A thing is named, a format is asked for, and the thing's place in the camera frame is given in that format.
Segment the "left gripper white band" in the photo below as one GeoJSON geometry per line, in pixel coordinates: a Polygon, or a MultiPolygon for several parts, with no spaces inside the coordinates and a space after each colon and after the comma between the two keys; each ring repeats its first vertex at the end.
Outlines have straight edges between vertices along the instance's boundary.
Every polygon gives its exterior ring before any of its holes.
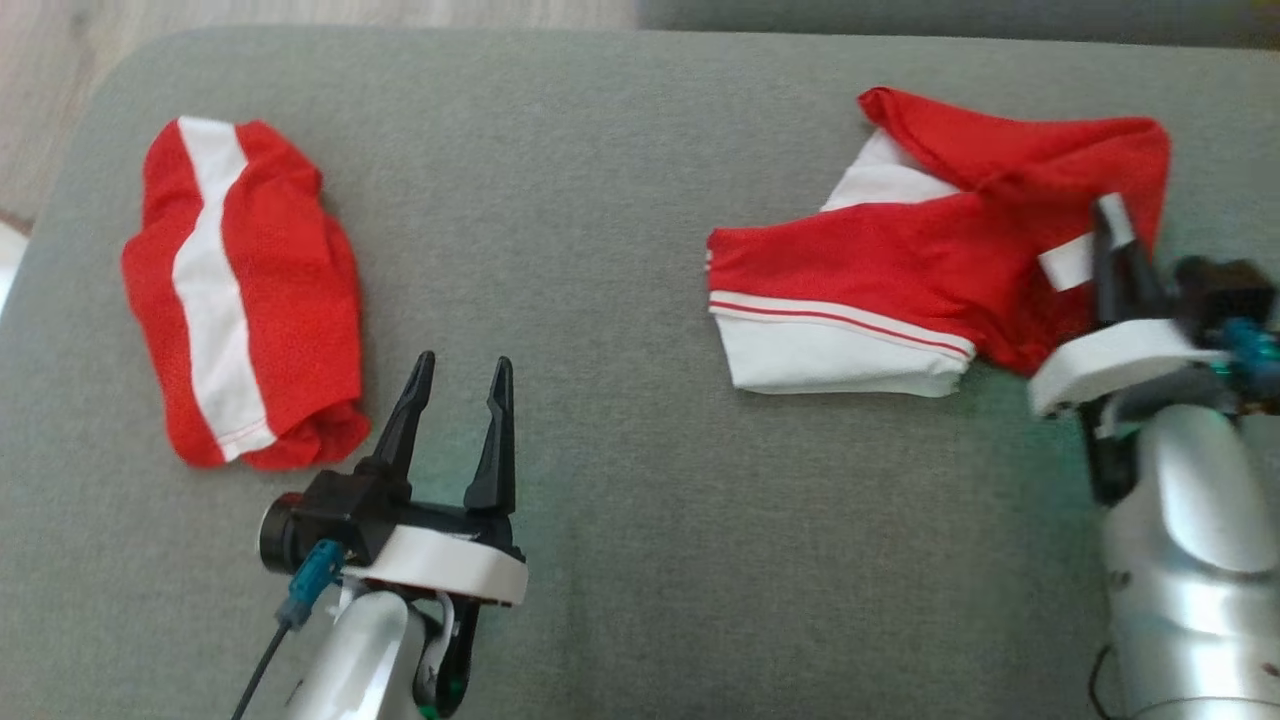
{"type": "Polygon", "coordinates": [[[301,495],[300,547],[333,541],[347,582],[480,603],[520,605],[529,566],[515,543],[515,369],[499,356],[486,397],[490,421],[463,506],[420,503],[408,479],[436,357],[419,355],[376,446],[351,474],[321,471],[301,495]]]}

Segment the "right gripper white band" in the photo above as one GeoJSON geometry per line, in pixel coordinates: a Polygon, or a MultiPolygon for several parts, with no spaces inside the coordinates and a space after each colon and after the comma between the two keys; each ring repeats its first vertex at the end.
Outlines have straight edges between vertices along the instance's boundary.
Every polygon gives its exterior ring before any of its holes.
{"type": "Polygon", "coordinates": [[[1120,193],[1093,205],[1094,325],[1059,346],[1029,379],[1029,409],[1048,416],[1193,364],[1230,361],[1167,318],[1169,299],[1120,193]]]}

